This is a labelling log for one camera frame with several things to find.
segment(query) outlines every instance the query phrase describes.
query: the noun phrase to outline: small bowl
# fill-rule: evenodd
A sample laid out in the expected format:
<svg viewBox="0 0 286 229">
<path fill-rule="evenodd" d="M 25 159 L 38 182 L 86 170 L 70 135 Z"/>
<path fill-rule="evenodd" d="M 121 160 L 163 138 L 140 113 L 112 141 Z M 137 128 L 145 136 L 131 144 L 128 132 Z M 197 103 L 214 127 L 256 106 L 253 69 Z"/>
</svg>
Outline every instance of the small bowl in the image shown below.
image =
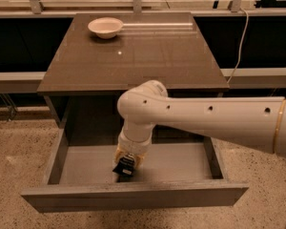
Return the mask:
<svg viewBox="0 0 286 229">
<path fill-rule="evenodd" d="M 92 20 L 88 29 L 102 39 L 110 39 L 115 37 L 123 28 L 123 22 L 115 18 L 99 18 Z"/>
</svg>

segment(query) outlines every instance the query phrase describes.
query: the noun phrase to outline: drawer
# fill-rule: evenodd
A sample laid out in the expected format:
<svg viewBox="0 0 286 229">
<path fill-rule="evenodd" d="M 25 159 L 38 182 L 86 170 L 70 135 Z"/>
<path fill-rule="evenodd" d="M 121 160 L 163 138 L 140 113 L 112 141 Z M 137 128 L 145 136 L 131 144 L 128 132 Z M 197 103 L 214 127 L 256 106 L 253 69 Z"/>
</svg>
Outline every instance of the drawer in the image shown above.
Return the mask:
<svg viewBox="0 0 286 229">
<path fill-rule="evenodd" d="M 43 182 L 22 192 L 38 212 L 232 206 L 248 189 L 228 180 L 216 139 L 165 127 L 133 177 L 113 173 L 117 99 L 68 97 Z"/>
</svg>

